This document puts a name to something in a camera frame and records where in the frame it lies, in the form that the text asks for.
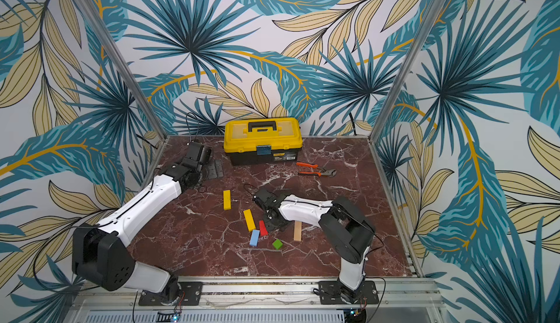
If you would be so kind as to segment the red block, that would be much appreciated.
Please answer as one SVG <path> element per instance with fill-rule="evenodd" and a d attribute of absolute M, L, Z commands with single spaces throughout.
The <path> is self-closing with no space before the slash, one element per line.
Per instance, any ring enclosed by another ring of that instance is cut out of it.
<path fill-rule="evenodd" d="M 268 231 L 267 231 L 267 228 L 265 226 L 265 222 L 263 220 L 259 221 L 259 231 L 260 231 L 261 236 L 267 236 L 268 235 Z"/>

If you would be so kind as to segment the yellow block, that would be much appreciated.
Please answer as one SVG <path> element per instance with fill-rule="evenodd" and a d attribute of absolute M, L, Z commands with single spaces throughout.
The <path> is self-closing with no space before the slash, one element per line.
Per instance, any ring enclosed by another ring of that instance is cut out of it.
<path fill-rule="evenodd" d="M 246 226 L 249 232 L 256 230 L 256 225 L 254 221 L 254 217 L 252 216 L 252 211 L 247 209 L 243 211 L 244 219 L 246 222 Z"/>
<path fill-rule="evenodd" d="M 232 199 L 230 190 L 223 191 L 223 209 L 225 211 L 232 209 Z"/>

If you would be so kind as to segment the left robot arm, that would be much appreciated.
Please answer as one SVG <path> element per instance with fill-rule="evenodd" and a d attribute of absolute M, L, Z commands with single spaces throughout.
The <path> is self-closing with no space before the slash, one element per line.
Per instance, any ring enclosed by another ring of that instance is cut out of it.
<path fill-rule="evenodd" d="M 94 226 L 77 228 L 73 235 L 73 273 L 110 292 L 125 287 L 174 301 L 179 296 L 177 277 L 134 260 L 128 246 L 163 207 L 198 186 L 210 158 L 210 147 L 188 143 L 181 161 L 157 173 L 128 203 Z"/>

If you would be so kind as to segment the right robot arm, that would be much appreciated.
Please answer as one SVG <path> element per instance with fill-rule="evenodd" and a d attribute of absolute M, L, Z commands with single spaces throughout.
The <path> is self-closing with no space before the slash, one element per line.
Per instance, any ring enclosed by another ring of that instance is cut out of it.
<path fill-rule="evenodd" d="M 269 231 L 281 229 L 290 222 L 302 222 L 318 227 L 341 257 L 338 276 L 342 286 L 356 292 L 365 278 L 365 262 L 376 235 L 374 226 L 361 209 L 348 198 L 309 200 L 296 195 L 274 194 L 259 189 L 252 200 L 264 212 Z"/>

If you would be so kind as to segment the light blue block lower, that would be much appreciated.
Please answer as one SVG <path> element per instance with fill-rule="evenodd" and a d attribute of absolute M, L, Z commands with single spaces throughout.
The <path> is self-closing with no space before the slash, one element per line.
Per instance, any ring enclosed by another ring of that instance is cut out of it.
<path fill-rule="evenodd" d="M 258 246 L 258 241 L 259 241 L 259 237 L 260 237 L 260 231 L 259 230 L 253 230 L 251 232 L 251 237 L 249 240 L 249 245 L 251 247 L 257 247 Z"/>

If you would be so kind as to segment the green small cube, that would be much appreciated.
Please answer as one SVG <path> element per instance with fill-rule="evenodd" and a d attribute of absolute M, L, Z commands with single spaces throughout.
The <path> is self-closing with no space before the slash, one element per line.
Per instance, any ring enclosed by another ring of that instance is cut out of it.
<path fill-rule="evenodd" d="M 273 247 L 275 249 L 281 249 L 283 247 L 283 243 L 280 240 L 277 239 L 277 240 L 274 241 Z"/>

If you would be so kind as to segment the natural wood block lower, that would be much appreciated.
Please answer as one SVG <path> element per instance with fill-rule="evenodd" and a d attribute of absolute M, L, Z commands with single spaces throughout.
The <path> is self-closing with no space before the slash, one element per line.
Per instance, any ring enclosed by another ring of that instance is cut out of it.
<path fill-rule="evenodd" d="M 293 240 L 300 242 L 302 241 L 302 222 L 300 221 L 295 221 L 294 222 L 294 233 L 293 233 Z"/>

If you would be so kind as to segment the yellow black toolbox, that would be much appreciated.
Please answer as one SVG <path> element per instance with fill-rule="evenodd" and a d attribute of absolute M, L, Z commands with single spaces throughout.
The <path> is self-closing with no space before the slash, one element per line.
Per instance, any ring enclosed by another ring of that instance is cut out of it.
<path fill-rule="evenodd" d="M 292 117 L 234 120 L 225 126 L 223 148 L 234 166 L 295 162 L 302 146 L 299 121 Z"/>

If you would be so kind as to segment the large orange-handled pliers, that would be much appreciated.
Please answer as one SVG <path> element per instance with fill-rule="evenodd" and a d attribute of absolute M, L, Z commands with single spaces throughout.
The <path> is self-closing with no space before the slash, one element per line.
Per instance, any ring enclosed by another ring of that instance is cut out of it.
<path fill-rule="evenodd" d="M 299 176 L 334 177 L 337 174 L 336 169 L 321 168 L 317 164 L 297 162 L 296 165 L 306 169 L 305 171 L 299 171 Z"/>

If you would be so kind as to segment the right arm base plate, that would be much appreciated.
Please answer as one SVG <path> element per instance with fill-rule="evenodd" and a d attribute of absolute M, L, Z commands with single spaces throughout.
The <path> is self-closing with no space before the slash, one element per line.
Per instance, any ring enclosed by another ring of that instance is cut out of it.
<path fill-rule="evenodd" d="M 378 304 L 379 291 L 374 282 L 364 281 L 356 290 L 349 289 L 339 280 L 320 281 L 313 289 L 322 305 Z"/>

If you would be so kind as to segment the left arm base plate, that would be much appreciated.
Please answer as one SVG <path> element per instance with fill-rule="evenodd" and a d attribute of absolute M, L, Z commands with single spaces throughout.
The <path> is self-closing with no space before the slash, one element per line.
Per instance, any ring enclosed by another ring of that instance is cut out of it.
<path fill-rule="evenodd" d="M 197 306 L 201 299 L 202 282 L 174 282 L 163 292 L 154 293 L 143 291 L 139 299 L 140 306 Z"/>

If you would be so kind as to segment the aluminium front rail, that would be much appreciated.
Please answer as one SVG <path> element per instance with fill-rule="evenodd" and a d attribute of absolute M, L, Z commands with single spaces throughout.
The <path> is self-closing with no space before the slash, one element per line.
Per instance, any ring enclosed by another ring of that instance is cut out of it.
<path fill-rule="evenodd" d="M 322 277 L 183 276 L 180 306 L 157 305 L 133 289 L 77 296 L 65 322 L 450 322 L 432 279 L 368 279 L 368 299 L 346 304 L 324 292 Z"/>

